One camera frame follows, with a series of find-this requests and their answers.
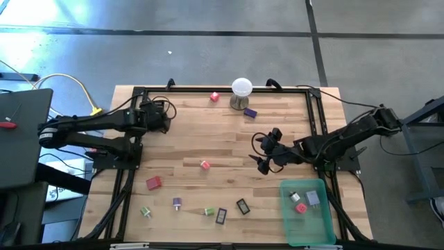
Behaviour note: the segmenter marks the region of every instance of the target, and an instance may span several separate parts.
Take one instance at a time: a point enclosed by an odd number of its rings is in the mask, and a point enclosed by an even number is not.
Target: teal plastic tray
[[[305,196],[306,192],[313,190],[317,192],[320,201],[317,206],[309,206]],[[290,199],[292,192],[299,195],[298,202]],[[336,242],[324,181],[320,179],[282,181],[280,198],[285,237],[290,246],[314,246]],[[307,206],[307,211],[303,214],[295,210],[299,203]]]

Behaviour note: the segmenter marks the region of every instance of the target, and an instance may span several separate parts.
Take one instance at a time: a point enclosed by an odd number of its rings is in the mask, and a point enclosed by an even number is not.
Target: red object
[[[220,95],[218,93],[216,93],[216,92],[213,92],[213,94],[210,95],[210,99],[213,102],[217,102],[217,100],[219,100],[219,97],[220,97]]]
[[[160,177],[154,176],[153,178],[146,180],[146,186],[150,191],[162,187],[162,183],[160,182]]]
[[[14,122],[0,122],[0,128],[14,129],[17,125]]]
[[[296,206],[296,212],[298,212],[298,213],[305,213],[305,212],[307,212],[307,206],[305,204],[303,204],[303,203],[299,203]]]
[[[206,161],[203,161],[200,163],[200,166],[204,169],[204,170],[209,170],[210,169],[210,164]]]

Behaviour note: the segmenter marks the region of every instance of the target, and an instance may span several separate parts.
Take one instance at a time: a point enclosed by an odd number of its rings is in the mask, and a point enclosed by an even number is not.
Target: wooden table
[[[128,99],[133,87],[116,86],[112,107]],[[322,90],[339,97],[336,87]],[[143,136],[144,152],[133,185],[125,241],[285,243],[279,184],[284,179],[317,178],[317,174],[311,165],[289,164],[278,174],[264,176],[248,154],[254,153],[250,140],[255,132],[268,133],[278,127],[283,133],[281,143],[287,145],[310,135],[305,97],[253,93],[249,108],[258,115],[249,119],[243,112],[230,108],[228,93],[221,94],[216,103],[209,100],[209,93],[150,93],[151,98],[157,95],[168,97],[178,114],[167,134]],[[325,94],[322,99],[328,130],[345,126],[341,102]],[[107,138],[118,135],[115,131],[105,134]],[[200,168],[201,160],[211,163],[208,172]],[[115,170],[105,170],[92,181],[80,236],[89,233],[108,209],[115,175]],[[162,187],[148,191],[145,180],[153,176],[160,176]],[[337,177],[345,211],[371,238],[358,181],[348,172],[338,172]],[[172,206],[174,197],[183,200],[180,211]],[[247,215],[242,215],[236,205],[241,198],[250,206]],[[151,209],[152,219],[141,215],[143,206]],[[202,215],[206,207],[227,209],[225,225],[215,224],[215,217]],[[120,214],[119,209],[113,233],[117,231]],[[335,233],[340,235],[333,208],[332,217]]]

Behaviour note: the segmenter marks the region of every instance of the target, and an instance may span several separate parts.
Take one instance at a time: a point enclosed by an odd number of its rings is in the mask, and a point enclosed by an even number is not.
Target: small toy
[[[147,207],[142,207],[140,212],[142,213],[143,216],[151,218],[151,211]]]
[[[247,203],[244,199],[240,199],[236,202],[237,206],[242,212],[242,215],[246,215],[250,212],[250,208],[248,207]]]
[[[204,215],[211,216],[214,214],[214,208],[206,208]]]
[[[246,108],[244,110],[244,115],[252,117],[252,118],[256,118],[257,111],[251,110],[250,108]]]
[[[210,169],[210,164],[206,161],[201,161],[200,162],[200,166],[204,169],[204,170],[209,170]]]
[[[182,205],[182,198],[173,198],[173,207],[176,209],[176,211],[179,210],[181,205]]]
[[[156,188],[160,188],[162,186],[162,183],[160,182],[160,177],[154,176],[153,178],[146,180],[146,186],[150,191]]]
[[[307,212],[307,206],[305,204],[303,204],[303,203],[299,203],[296,206],[295,209],[296,209],[296,212],[298,212],[298,213],[305,213],[305,212]]]
[[[300,197],[299,197],[298,194],[296,194],[296,192],[292,192],[292,193],[290,194],[290,199],[291,199],[293,202],[298,202],[298,201],[300,200]]]
[[[213,92],[213,94],[210,95],[210,99],[213,102],[217,102],[219,100],[219,97],[220,97],[220,95],[218,93],[216,93],[216,92]]]
[[[219,208],[216,217],[216,223],[223,225],[225,223],[225,217],[227,217],[227,210],[223,208]]]
[[[306,192],[305,197],[307,198],[307,202],[310,206],[317,206],[321,203],[319,201],[318,193],[315,190]]]

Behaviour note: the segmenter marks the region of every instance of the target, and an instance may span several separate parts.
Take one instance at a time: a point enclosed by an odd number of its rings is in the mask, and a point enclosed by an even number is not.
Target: concrete floor
[[[444,32],[444,1],[312,0],[312,5],[318,32]],[[303,0],[11,1],[0,15],[0,26],[310,32]],[[255,85],[274,78],[282,85],[319,86],[311,42],[310,37],[0,33],[0,58],[21,72],[71,74],[84,82],[100,107],[107,108],[115,85],[166,84],[169,78],[178,85],[227,85],[246,77]],[[321,38],[319,43],[327,84],[339,87],[346,100],[385,103],[399,117],[406,117],[444,94],[443,40]],[[0,65],[0,71],[6,68]],[[29,88],[18,82],[0,84],[11,90]],[[44,86],[54,89],[52,105],[60,112],[90,113],[81,89],[68,79],[51,79]],[[68,93],[79,97],[66,100]],[[364,111],[357,106],[344,109],[349,120]],[[408,193],[419,188],[411,159],[385,154],[377,139],[361,143],[368,150],[360,156],[375,239],[442,249],[443,229],[428,203],[408,206],[404,202]],[[421,142],[424,147],[433,143]],[[398,136],[386,139],[385,145],[391,151],[407,151]],[[66,207],[73,209],[69,218],[73,219],[81,202]],[[46,222],[61,220],[46,218]]]

